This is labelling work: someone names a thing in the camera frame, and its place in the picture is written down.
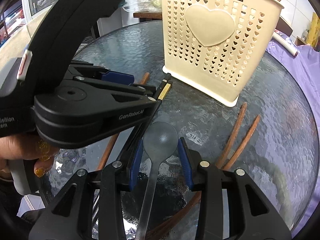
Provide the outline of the left hand with gold nails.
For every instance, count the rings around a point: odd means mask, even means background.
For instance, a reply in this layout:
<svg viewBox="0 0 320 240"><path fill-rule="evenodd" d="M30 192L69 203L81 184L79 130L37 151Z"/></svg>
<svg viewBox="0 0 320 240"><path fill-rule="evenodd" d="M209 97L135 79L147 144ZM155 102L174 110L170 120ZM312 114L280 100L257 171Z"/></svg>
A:
<svg viewBox="0 0 320 240"><path fill-rule="evenodd" d="M11 180L10 160L36 160L34 173L41 178L53 166L59 148L33 134L16 134L1 138L1 179Z"/></svg>

